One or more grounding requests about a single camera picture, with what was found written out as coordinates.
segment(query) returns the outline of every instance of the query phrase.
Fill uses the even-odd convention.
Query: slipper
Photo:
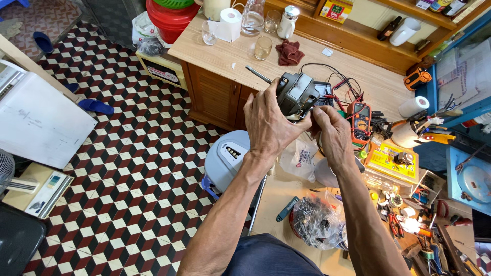
[[[99,100],[85,99],[79,102],[79,106],[86,111],[100,112],[106,115],[111,115],[114,113],[114,108],[108,106]]]
[[[72,93],[76,93],[80,89],[80,85],[78,83],[65,84],[65,87]]]
[[[32,36],[34,37],[34,41],[36,42],[37,46],[39,46],[43,52],[51,54],[55,50],[51,44],[50,38],[47,35],[40,31],[35,31]]]

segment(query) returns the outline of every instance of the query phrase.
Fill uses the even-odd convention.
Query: motor shaft
[[[263,81],[271,84],[273,81],[266,78],[263,74],[257,72],[256,70],[254,70],[252,67],[250,67],[249,65],[246,65],[245,66],[247,70],[251,71],[253,74],[255,74],[256,76],[260,77]]]

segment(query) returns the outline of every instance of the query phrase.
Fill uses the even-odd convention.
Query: white board
[[[68,164],[96,124],[32,72],[0,100],[0,148],[59,169]]]

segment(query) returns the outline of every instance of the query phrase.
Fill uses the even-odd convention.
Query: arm
[[[298,124],[281,114],[276,101],[278,79],[266,91],[249,95],[244,106],[250,150],[227,190],[210,210],[191,239],[178,275],[221,275],[232,259],[247,210],[275,158],[303,131],[310,117]]]
[[[372,204],[356,166],[350,124],[330,106],[315,108],[315,121],[322,129],[327,163],[336,174],[346,215],[350,257],[357,275],[409,276],[387,229]]]

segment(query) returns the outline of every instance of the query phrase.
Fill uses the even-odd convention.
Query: orange multimeter
[[[346,111],[348,117],[351,116],[351,141],[366,144],[370,139],[372,109],[368,104],[353,102]]]
[[[431,81],[431,75],[425,68],[418,67],[414,72],[404,78],[404,85],[410,91],[415,91],[421,85]]]

